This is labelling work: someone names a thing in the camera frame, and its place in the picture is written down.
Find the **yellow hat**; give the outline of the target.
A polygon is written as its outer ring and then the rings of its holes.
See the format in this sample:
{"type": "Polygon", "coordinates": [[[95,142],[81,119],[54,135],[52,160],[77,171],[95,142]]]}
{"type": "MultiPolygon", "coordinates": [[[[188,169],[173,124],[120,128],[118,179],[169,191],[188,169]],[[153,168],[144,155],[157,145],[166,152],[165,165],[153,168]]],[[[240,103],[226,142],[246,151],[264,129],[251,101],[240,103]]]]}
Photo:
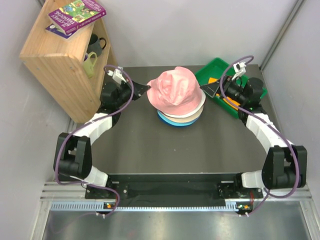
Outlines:
{"type": "MultiPolygon", "coordinates": [[[[209,83],[209,84],[213,84],[213,83],[216,83],[216,82],[218,82],[218,79],[217,79],[217,78],[210,77],[209,80],[208,80],[208,83],[209,83]]],[[[234,108],[234,109],[236,109],[236,110],[238,109],[238,106],[240,106],[240,103],[239,103],[239,102],[235,101],[234,99],[232,99],[232,98],[230,98],[230,97],[227,97],[227,99],[226,99],[226,98],[222,98],[222,100],[223,100],[226,104],[228,104],[229,106],[231,106],[232,108],[234,108]]]]}

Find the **white hat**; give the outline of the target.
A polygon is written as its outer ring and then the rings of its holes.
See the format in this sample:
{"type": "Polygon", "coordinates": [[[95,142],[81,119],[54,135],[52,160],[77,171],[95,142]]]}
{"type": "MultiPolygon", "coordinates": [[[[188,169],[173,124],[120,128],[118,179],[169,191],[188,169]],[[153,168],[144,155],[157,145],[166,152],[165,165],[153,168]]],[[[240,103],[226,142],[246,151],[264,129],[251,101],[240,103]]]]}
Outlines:
{"type": "Polygon", "coordinates": [[[187,117],[190,117],[190,116],[194,115],[204,105],[205,100],[206,100],[206,94],[203,91],[201,91],[200,103],[191,112],[183,114],[183,115],[174,115],[174,114],[169,114],[169,113],[164,113],[164,112],[162,112],[162,114],[164,114],[165,116],[171,117],[171,118],[187,118],[187,117]]]}

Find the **beige bucket hat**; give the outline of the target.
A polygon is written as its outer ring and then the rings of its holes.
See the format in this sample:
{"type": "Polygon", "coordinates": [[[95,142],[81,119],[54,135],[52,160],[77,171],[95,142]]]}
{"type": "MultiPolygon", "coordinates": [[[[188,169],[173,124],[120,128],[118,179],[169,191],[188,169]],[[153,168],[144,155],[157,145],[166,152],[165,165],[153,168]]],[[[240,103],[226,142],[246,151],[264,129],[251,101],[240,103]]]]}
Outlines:
{"type": "Polygon", "coordinates": [[[196,118],[200,117],[200,115],[202,114],[203,112],[203,108],[201,108],[200,110],[198,110],[195,114],[189,116],[189,117],[186,117],[186,118],[173,118],[173,117],[169,117],[169,116],[166,116],[167,118],[169,118],[170,120],[174,121],[174,122],[177,122],[177,123],[187,123],[187,122],[190,122],[192,120],[195,120],[196,118]]]}

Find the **pink hat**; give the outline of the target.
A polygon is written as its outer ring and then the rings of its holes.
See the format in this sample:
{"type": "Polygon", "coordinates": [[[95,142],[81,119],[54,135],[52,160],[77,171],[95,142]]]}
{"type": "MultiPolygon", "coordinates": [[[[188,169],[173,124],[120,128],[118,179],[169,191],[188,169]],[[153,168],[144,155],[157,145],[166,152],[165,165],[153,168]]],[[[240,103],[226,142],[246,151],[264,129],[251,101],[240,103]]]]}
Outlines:
{"type": "Polygon", "coordinates": [[[157,110],[175,116],[194,111],[201,103],[203,91],[192,71],[177,66],[162,72],[147,83],[147,98],[157,110]]]}

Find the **cyan bucket hat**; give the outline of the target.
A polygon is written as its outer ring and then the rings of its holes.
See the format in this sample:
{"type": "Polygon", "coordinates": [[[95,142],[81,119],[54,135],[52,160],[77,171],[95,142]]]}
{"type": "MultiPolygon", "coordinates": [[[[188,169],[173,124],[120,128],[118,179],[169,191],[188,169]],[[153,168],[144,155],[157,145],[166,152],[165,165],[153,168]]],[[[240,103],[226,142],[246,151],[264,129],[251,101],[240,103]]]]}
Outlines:
{"type": "Polygon", "coordinates": [[[157,115],[158,115],[159,119],[162,122],[164,122],[165,124],[173,126],[173,127],[177,127],[177,128],[183,128],[183,127],[190,126],[190,125],[194,124],[199,119],[199,117],[197,117],[196,119],[191,120],[189,122],[174,122],[174,121],[170,120],[168,117],[166,117],[159,110],[157,111],[157,115]]]}

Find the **medium blue bucket hat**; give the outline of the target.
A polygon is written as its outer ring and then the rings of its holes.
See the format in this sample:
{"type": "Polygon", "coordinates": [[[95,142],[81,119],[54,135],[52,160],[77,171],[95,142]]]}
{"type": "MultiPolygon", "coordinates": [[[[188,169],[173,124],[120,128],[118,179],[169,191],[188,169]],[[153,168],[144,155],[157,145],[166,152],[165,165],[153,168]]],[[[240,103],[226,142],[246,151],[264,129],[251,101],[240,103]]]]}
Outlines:
{"type": "Polygon", "coordinates": [[[158,117],[165,122],[166,124],[174,126],[176,123],[173,122],[172,120],[168,119],[161,111],[157,110],[157,115],[158,117]]]}

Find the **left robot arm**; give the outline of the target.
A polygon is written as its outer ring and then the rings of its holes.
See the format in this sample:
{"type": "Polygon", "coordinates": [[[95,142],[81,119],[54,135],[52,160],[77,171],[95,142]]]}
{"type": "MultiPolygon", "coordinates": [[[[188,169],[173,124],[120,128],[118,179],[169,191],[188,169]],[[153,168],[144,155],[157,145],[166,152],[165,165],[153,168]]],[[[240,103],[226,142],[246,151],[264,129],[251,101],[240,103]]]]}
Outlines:
{"type": "Polygon", "coordinates": [[[109,198],[114,191],[107,173],[93,166],[92,144],[118,122],[121,111],[131,101],[138,100],[151,87],[137,82],[123,81],[120,85],[107,82],[100,95],[100,107],[91,120],[71,133],[61,133],[57,139],[53,163],[55,180],[62,184],[73,180],[96,186],[102,198],[109,198]]]}

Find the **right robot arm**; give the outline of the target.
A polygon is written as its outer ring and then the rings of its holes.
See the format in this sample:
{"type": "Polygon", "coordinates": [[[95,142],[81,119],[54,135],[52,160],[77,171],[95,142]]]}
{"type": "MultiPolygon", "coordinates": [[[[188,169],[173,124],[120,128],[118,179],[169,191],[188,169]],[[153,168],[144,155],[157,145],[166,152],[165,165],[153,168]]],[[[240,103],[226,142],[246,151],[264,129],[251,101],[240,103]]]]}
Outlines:
{"type": "Polygon", "coordinates": [[[231,76],[226,76],[223,83],[217,80],[200,87],[210,97],[221,96],[224,92],[245,109],[245,112],[237,112],[238,118],[266,152],[261,170],[237,174],[233,192],[239,198],[245,198],[253,188],[289,189],[302,188],[306,184],[307,150],[277,134],[278,130],[260,103],[263,86],[259,78],[249,78],[244,86],[240,86],[231,76]]]}

